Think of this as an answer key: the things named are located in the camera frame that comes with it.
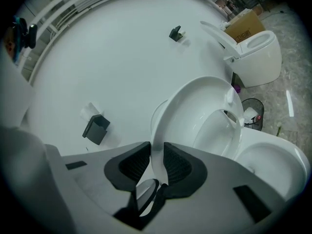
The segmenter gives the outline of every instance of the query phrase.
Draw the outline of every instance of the toilet seat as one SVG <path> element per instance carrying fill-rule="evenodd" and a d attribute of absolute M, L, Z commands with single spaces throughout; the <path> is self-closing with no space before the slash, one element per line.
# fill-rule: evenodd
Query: toilet seat
<path fill-rule="evenodd" d="M 224 111 L 231 112 L 236 123 Z M 238 94 L 226 81 L 201 77 L 181 87 L 163 104 L 152 130 L 156 178 L 166 182 L 161 144 L 173 142 L 238 162 L 285 200 L 299 194 L 310 176 L 306 156 L 286 140 L 245 128 L 243 114 Z"/>
<path fill-rule="evenodd" d="M 276 80 L 282 69 L 282 54 L 272 31 L 262 31 L 240 43 L 214 25 L 201 21 L 201 28 L 225 48 L 224 61 L 238 74 L 246 88 Z"/>

